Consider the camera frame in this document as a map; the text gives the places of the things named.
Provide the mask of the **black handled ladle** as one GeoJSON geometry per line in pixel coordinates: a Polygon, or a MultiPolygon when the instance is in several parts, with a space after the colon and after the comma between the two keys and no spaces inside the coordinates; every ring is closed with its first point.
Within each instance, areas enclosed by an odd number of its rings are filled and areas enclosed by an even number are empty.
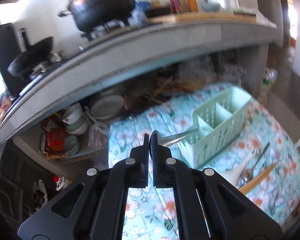
{"type": "Polygon", "coordinates": [[[170,146],[184,140],[186,137],[188,137],[194,133],[197,133],[197,132],[198,132],[198,128],[193,128],[193,129],[190,129],[190,130],[182,132],[182,133],[170,135],[168,137],[162,137],[159,134],[159,132],[157,130],[155,130],[155,131],[153,131],[153,133],[150,137],[150,142],[155,141],[155,137],[157,137],[158,145],[161,145],[164,147],[170,147],[170,146]]]}

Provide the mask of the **wooden chopstick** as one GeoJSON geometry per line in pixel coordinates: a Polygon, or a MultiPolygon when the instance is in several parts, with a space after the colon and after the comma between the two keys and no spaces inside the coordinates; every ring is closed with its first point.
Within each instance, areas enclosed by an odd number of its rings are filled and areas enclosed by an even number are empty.
{"type": "Polygon", "coordinates": [[[250,182],[246,183],[242,187],[240,187],[238,190],[242,194],[248,194],[251,192],[255,187],[257,187],[264,179],[267,178],[267,176],[270,174],[270,172],[276,167],[277,163],[271,164],[269,167],[267,167],[264,171],[262,171],[258,176],[256,176],[254,179],[252,179],[250,182]]]}

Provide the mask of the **white plate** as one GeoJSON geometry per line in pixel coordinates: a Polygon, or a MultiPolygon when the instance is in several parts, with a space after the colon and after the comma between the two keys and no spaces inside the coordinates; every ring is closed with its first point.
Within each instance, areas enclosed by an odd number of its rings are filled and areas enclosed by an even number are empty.
{"type": "Polygon", "coordinates": [[[120,95],[105,96],[92,105],[90,113],[99,120],[109,119],[120,113],[123,102],[120,95]]]}

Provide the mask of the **green star-cut utensil caddy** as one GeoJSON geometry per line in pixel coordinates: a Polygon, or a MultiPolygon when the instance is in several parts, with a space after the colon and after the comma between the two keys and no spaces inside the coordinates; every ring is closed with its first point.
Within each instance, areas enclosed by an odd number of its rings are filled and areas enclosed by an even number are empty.
{"type": "Polygon", "coordinates": [[[192,110],[196,132],[179,143],[187,165],[202,167],[239,135],[250,100],[248,92],[232,86],[192,110]]]}

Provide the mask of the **stack of bowls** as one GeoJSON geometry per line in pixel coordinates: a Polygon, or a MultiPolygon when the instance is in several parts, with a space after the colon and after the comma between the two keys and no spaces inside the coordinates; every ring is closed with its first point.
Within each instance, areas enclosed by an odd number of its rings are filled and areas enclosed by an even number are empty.
{"type": "Polygon", "coordinates": [[[80,103],[71,105],[62,115],[62,122],[70,135],[83,135],[89,128],[89,124],[80,103]]]}

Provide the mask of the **red cap bottle on floor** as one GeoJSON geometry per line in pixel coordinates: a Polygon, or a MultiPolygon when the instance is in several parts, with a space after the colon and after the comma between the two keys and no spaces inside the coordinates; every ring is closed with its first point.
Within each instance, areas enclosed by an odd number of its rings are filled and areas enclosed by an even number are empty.
{"type": "Polygon", "coordinates": [[[63,188],[65,185],[65,178],[64,177],[59,177],[59,176],[54,176],[53,181],[56,184],[56,190],[59,191],[63,188]]]}

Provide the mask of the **steel spoon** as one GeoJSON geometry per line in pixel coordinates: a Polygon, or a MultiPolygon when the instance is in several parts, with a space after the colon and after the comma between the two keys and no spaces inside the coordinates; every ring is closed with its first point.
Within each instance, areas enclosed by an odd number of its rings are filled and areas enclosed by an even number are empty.
{"type": "Polygon", "coordinates": [[[253,179],[254,169],[259,163],[259,161],[261,160],[261,158],[265,155],[269,147],[270,147],[270,142],[266,144],[266,146],[264,147],[262,153],[258,156],[258,159],[254,163],[254,165],[251,168],[246,168],[245,170],[243,170],[243,172],[241,173],[241,178],[243,179],[244,182],[248,183],[253,179]]]}

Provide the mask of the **red snack package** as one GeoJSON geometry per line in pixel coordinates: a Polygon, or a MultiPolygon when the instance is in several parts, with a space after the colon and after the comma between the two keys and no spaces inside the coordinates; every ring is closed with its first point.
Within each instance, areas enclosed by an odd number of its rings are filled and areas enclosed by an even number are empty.
{"type": "Polygon", "coordinates": [[[65,128],[52,128],[49,132],[42,135],[40,142],[40,152],[46,159],[61,159],[66,156],[64,143],[68,137],[65,128]]]}

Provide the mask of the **floral quilted table cloth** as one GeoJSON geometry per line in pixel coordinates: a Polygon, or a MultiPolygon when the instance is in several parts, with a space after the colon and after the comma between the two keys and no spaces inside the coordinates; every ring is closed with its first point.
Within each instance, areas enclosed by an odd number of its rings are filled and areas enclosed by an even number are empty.
{"type": "MultiPolygon", "coordinates": [[[[215,94],[231,87],[230,83],[208,85],[192,94],[173,98],[162,105],[126,120],[115,121],[109,130],[109,166],[126,159],[132,148],[154,130],[163,136],[185,131],[192,125],[191,111],[215,94]]],[[[284,226],[300,202],[300,153],[275,118],[256,100],[251,100],[239,137],[207,163],[217,172],[238,166],[251,152],[269,145],[262,159],[251,165],[259,174],[270,164],[275,168],[248,198],[262,211],[284,226]]],[[[173,190],[130,189],[123,227],[123,239],[178,239],[177,213],[173,190]]]]}

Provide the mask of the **black wok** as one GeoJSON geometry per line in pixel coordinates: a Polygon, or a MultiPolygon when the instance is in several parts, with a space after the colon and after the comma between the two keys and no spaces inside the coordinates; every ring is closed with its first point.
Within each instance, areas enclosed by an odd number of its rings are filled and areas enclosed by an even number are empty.
{"type": "Polygon", "coordinates": [[[7,71],[14,77],[28,80],[33,68],[48,60],[53,49],[53,40],[50,36],[30,46],[10,63],[7,71]]]}

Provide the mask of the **gas stove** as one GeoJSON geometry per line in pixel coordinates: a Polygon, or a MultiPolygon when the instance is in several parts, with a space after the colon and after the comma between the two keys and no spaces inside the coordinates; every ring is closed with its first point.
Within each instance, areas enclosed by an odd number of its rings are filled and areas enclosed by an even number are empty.
{"type": "Polygon", "coordinates": [[[122,22],[115,22],[114,25],[98,26],[91,33],[82,34],[82,38],[86,38],[87,42],[79,47],[80,51],[86,51],[89,48],[101,44],[109,39],[125,35],[133,31],[149,27],[150,24],[143,22],[141,24],[125,26],[122,22]]]}

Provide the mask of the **wooden cutting board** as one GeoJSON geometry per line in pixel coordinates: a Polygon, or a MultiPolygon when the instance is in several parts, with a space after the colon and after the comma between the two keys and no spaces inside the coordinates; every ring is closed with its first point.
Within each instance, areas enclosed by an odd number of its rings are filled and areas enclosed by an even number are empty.
{"type": "Polygon", "coordinates": [[[239,22],[256,24],[256,16],[238,15],[227,12],[187,12],[182,14],[170,14],[165,16],[158,16],[148,18],[147,23],[166,23],[173,24],[179,22],[239,22]]]}

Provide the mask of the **light blue ceramic bowl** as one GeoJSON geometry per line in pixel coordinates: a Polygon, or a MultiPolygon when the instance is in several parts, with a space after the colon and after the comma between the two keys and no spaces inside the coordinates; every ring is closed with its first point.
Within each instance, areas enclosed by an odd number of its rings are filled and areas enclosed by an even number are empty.
{"type": "Polygon", "coordinates": [[[219,3],[202,2],[200,6],[204,12],[218,12],[221,9],[221,5],[219,3]]]}

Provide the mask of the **large black cooking pot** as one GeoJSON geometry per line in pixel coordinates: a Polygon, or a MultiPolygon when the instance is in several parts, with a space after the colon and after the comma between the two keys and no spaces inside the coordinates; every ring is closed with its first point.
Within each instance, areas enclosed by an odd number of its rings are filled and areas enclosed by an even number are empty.
{"type": "Polygon", "coordinates": [[[135,0],[68,0],[58,17],[71,15],[77,29],[89,34],[99,25],[118,20],[128,25],[135,0]]]}

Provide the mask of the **black splash guard panel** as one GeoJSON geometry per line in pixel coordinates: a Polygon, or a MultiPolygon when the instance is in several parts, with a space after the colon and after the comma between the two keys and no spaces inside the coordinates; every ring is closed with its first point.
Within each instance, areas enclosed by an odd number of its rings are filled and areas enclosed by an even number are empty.
{"type": "Polygon", "coordinates": [[[12,76],[8,71],[12,61],[21,54],[18,39],[12,23],[0,25],[0,74],[12,97],[18,98],[26,86],[21,78],[12,76]]]}

